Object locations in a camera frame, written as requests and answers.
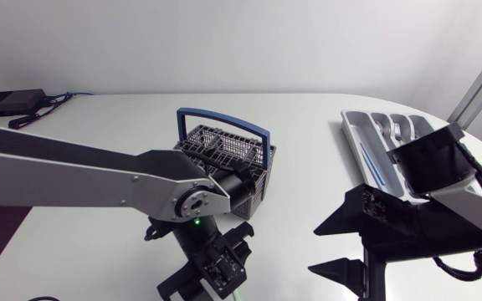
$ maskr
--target table surface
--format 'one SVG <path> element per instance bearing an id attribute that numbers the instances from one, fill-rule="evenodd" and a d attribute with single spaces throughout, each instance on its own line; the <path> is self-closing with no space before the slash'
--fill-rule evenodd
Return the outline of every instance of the table surface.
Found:
<path id="1" fill-rule="evenodd" d="M 347 288 L 307 269 L 338 258 L 362 258 L 356 234 L 313 234 L 343 203 L 345 192 L 362 183 L 340 112 L 421 112 L 348 94 L 96 95 L 76 97 L 22 131 L 136 155 L 176 144 L 180 107 L 214 110 L 259 125 L 270 131 L 278 148 L 266 198 L 249 221 L 255 236 L 247 238 L 253 253 L 241 297 L 356 300 Z M 446 124 L 423 115 L 437 128 Z M 0 118 L 0 125 L 10 119 Z M 198 124 L 249 135 L 212 120 L 187 118 L 188 129 Z M 482 143 L 470 135 L 462 141 L 482 163 Z M 242 221 L 230 214 L 217 220 L 223 232 Z M 159 300 L 156 286 L 187 260 L 173 235 L 144 242 L 148 226 L 146 216 L 130 208 L 35 207 L 0 257 L 0 300 L 43 295 L 61 301 Z M 474 269 L 470 253 L 445 261 Z M 432 259 L 388 264 L 386 282 L 389 301 L 482 299 L 482 279 L 460 282 Z"/>

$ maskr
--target dishwasher cutlery basket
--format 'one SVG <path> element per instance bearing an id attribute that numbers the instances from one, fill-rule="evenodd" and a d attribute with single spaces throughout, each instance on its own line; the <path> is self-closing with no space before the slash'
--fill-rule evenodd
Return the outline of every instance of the dishwasher cutlery basket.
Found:
<path id="1" fill-rule="evenodd" d="M 205 125 L 199 125 L 187 134 L 186 115 L 209 118 L 236 126 L 239 129 L 259 136 L 261 141 Z M 246 202 L 232 208 L 232 213 L 238 217 L 250 219 L 264 199 L 265 189 L 271 173 L 275 147 L 270 144 L 269 132 L 257 125 L 228 115 L 199 109 L 179 109 L 177 111 L 177 122 L 180 140 L 174 147 L 175 149 L 197 152 L 221 166 L 229 166 L 231 161 L 241 160 L 249 167 L 255 183 L 255 193 Z M 192 157 L 192 160 L 195 165 L 205 170 L 206 165 L 202 160 L 194 157 Z M 217 168 L 208 166 L 208 174 L 210 176 L 217 171 Z"/>

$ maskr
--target robotic arm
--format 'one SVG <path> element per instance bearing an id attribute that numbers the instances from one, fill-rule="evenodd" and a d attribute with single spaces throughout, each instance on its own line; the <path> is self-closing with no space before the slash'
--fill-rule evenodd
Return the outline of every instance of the robotic arm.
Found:
<path id="1" fill-rule="evenodd" d="M 183 144 L 185 115 L 221 120 L 261 135 L 263 143 L 251 141 L 249 145 L 261 160 L 248 160 L 239 152 L 230 154 L 227 164 L 217 163 L 213 158 L 225 156 L 226 143 L 202 142 L 198 151 L 188 150 Z M 263 178 L 266 184 L 269 179 L 269 132 L 195 109 L 180 109 L 178 124 L 181 142 L 176 150 L 150 150 L 138 156 L 0 128 L 0 205 L 133 207 L 149 216 L 146 240 L 174 232 L 189 260 L 158 286 L 165 300 L 176 291 L 184 299 L 211 299 L 201 278 L 226 298 L 246 279 L 244 262 L 250 249 L 244 237 L 253 236 L 254 231 L 244 222 L 223 235 L 213 215 L 263 198 L 265 187 L 258 186 L 257 194 L 256 183 Z M 217 134 L 211 139 L 223 138 Z"/>
<path id="2" fill-rule="evenodd" d="M 360 185 L 315 230 L 316 235 L 358 232 L 364 261 L 341 258 L 309 267 L 347 286 L 359 299 L 386 300 L 387 263 L 434 258 L 451 276 L 474 281 L 482 276 L 482 166 L 459 143 L 464 136 L 449 125 L 387 154 L 422 203 L 402 201 Z M 445 265 L 439 256 L 474 252 L 474 272 Z"/>

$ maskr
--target white wall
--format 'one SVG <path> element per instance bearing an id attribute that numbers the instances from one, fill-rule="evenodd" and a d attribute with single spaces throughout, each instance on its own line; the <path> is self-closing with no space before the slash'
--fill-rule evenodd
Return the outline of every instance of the white wall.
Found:
<path id="1" fill-rule="evenodd" d="M 0 90 L 341 92 L 447 118 L 482 0 L 0 0 Z"/>

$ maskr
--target blue handle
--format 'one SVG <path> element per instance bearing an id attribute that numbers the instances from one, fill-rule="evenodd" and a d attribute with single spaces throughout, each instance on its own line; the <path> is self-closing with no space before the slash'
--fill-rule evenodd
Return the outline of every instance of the blue handle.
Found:
<path id="1" fill-rule="evenodd" d="M 180 141 L 184 141 L 185 139 L 187 139 L 187 128 L 185 124 L 186 115 L 222 121 L 226 124 L 236 126 L 239 129 L 246 130 L 254 135 L 257 135 L 258 137 L 261 138 L 261 142 L 264 149 L 264 162 L 262 167 L 266 171 L 269 170 L 269 162 L 270 162 L 270 156 L 271 156 L 271 144 L 270 144 L 271 138 L 268 130 L 262 129 L 259 126 L 253 125 L 247 121 L 244 121 L 232 116 L 220 114 L 217 112 L 212 112 L 209 110 L 192 109 L 192 108 L 180 108 L 177 111 L 177 131 L 180 136 Z"/>

